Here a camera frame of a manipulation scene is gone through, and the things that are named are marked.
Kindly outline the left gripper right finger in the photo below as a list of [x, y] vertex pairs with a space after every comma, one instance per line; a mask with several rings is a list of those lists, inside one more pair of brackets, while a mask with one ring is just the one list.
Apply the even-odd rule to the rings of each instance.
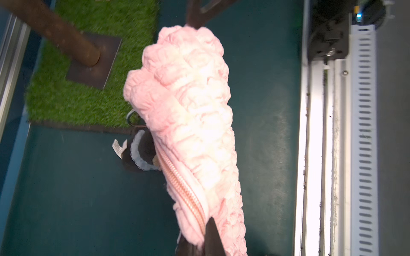
[[206, 225], [204, 256], [226, 256], [214, 218]]

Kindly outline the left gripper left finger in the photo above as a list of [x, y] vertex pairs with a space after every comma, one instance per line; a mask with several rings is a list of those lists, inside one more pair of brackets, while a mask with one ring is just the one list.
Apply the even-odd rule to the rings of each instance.
[[183, 235], [180, 235], [175, 256], [203, 256], [203, 254], [203, 249], [191, 244]]

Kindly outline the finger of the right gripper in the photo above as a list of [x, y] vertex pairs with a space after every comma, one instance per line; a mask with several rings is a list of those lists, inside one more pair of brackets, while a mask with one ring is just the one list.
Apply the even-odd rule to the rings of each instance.
[[207, 10], [207, 3], [203, 4], [200, 0], [188, 0], [186, 1], [186, 25], [192, 28], [200, 28], [205, 22], [203, 14]]
[[210, 1], [205, 6], [200, 8], [201, 19], [208, 22], [218, 16], [220, 13], [228, 9], [230, 6], [238, 2], [238, 0], [216, 0]]

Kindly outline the pink puffy bag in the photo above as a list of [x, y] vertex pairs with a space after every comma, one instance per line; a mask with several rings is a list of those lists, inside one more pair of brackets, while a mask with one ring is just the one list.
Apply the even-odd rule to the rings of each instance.
[[229, 68], [205, 27], [164, 27], [128, 73], [124, 99], [152, 133], [181, 234], [202, 246], [214, 219], [228, 256], [245, 256]]

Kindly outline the black penguin plush charm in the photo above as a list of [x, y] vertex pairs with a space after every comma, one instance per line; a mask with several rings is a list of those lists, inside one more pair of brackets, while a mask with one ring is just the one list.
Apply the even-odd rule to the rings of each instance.
[[138, 129], [131, 138], [119, 144], [114, 140], [112, 148], [121, 159], [124, 168], [132, 172], [160, 171], [152, 134], [148, 128]]

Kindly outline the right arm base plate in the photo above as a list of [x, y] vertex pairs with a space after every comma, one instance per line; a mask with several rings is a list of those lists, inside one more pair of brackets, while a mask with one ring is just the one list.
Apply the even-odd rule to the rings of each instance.
[[308, 62], [344, 59], [349, 53], [350, 13], [357, 1], [314, 1]]

